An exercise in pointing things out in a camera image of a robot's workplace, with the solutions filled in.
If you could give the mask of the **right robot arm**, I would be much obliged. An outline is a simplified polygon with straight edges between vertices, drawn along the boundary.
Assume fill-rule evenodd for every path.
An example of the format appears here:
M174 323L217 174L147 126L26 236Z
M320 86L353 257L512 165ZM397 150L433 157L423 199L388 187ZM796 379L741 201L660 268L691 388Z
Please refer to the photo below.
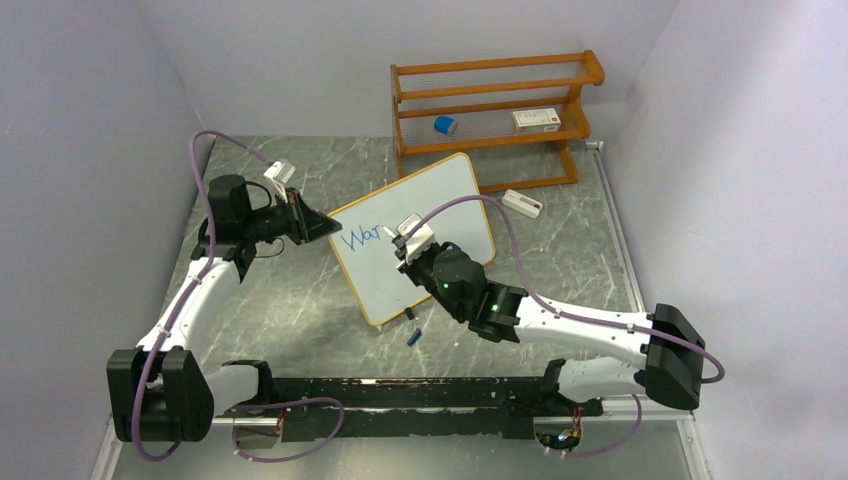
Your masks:
M627 313L557 302L488 279L483 266L451 242L397 244L395 255L400 273L484 340L593 353L591 360L549 363L539 398L550 413L629 394L677 410L700 405L706 344L675 306L659 303L651 312Z

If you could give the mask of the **blue marker cap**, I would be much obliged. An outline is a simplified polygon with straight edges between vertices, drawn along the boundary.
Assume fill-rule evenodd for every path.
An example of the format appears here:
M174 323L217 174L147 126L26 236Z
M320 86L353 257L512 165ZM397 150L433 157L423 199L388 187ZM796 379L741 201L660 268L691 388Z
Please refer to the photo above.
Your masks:
M417 342L417 341L421 338L421 336L422 336L422 330L421 330L420 328L416 328L416 329L414 330L414 332L413 332L413 333L410 335L410 337L408 338L408 340L407 340L406 344L407 344L408 346L413 346L413 345L415 345L415 344L416 344L416 342Z

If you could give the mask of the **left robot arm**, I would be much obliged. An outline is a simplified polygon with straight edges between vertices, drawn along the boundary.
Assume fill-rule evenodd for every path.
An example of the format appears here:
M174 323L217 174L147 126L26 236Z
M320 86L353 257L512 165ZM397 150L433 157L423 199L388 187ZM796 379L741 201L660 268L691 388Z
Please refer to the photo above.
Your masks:
M206 343L214 320L243 282L261 243L284 237L296 245L341 230L340 222L309 207L286 188L255 208L250 181L229 174L210 181L205 220L186 278L165 313L132 349L116 350L107 362L112 418L123 442L198 442L215 417L240 405L261 416L277 400L270 367L260 360L233 360L202 371L194 352Z

